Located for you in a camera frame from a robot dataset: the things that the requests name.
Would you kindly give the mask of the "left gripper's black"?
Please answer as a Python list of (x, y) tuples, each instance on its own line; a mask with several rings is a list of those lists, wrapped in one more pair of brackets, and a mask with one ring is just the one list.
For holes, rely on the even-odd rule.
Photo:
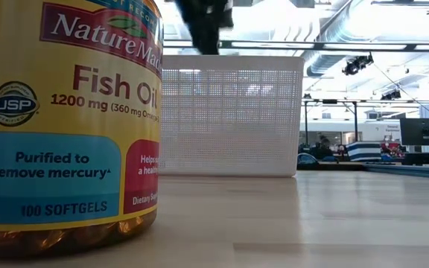
[(234, 27), (234, 0), (174, 0), (192, 40), (202, 55), (219, 54), (221, 29)]

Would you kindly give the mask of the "yellow fish oil bottle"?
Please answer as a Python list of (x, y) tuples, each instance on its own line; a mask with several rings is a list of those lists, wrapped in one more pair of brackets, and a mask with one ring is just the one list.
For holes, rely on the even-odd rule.
[(155, 0), (0, 0), (0, 258), (150, 228), (162, 46)]

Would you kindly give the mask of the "white perforated plastic basket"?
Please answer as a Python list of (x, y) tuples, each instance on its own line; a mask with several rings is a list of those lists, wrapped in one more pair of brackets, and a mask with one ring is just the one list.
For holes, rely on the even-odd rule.
[(164, 56), (160, 173), (294, 176), (304, 64), (301, 57)]

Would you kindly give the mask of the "black overhead crossbar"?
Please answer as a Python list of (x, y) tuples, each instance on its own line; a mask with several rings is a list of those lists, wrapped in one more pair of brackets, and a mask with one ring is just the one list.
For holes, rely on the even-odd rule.
[(221, 49), (293, 50), (293, 51), (356, 51), (356, 52), (416, 52), (429, 53), (427, 43), (398, 42), (277, 42), (221, 40)]

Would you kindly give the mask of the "black hanging spotlight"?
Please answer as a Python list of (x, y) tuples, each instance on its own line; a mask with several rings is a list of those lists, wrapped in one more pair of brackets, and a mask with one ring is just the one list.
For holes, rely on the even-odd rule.
[(401, 91), (398, 89), (393, 89), (391, 91), (385, 92), (381, 96), (382, 101), (391, 101), (401, 98)]
[(353, 60), (348, 60), (346, 66), (342, 69), (342, 73), (346, 76), (355, 75), (359, 71), (374, 63), (372, 54), (368, 56), (358, 56)]

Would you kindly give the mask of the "dark blue chair back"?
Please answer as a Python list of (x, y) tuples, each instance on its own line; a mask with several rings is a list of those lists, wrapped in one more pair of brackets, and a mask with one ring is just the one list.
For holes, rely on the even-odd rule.
[(308, 153), (299, 153), (296, 161), (298, 170), (315, 170), (319, 166), (318, 160)]

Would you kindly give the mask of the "person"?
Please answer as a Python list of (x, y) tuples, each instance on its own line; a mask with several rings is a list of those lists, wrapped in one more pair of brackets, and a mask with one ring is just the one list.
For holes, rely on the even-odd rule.
[(320, 136), (320, 141), (311, 148), (311, 155), (316, 159), (324, 159), (325, 157), (333, 156), (333, 153), (330, 149), (330, 141), (325, 135)]

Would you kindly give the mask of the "blue white striped bag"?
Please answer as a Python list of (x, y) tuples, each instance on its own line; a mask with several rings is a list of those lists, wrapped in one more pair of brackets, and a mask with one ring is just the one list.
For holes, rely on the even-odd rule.
[(346, 145), (351, 162), (376, 162), (381, 160), (381, 144), (374, 141), (356, 141)]

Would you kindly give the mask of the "red items on table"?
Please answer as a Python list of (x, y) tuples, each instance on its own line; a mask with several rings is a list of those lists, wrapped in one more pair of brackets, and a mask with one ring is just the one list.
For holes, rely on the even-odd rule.
[(381, 153), (392, 158), (401, 158), (404, 156), (401, 145), (398, 142), (381, 143)]

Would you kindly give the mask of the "black background monitor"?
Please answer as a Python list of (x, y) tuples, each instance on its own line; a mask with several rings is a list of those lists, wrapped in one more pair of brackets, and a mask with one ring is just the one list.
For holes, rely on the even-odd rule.
[(401, 118), (401, 144), (429, 146), (429, 118)]

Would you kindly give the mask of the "black background metal frame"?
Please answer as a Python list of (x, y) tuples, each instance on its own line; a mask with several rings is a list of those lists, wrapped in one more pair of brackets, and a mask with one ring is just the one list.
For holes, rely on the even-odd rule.
[(332, 145), (355, 141), (398, 141), (402, 118), (415, 118), (419, 106), (411, 100), (304, 99), (299, 142)]

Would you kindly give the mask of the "black aluminium table frame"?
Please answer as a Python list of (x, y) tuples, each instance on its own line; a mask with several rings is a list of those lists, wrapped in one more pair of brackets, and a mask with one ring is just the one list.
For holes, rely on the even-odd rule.
[(339, 164), (333, 162), (320, 162), (317, 164), (298, 164), (296, 168), (297, 170), (312, 171), (366, 171), (429, 178), (429, 167), (425, 166), (384, 165), (360, 162), (341, 162)]

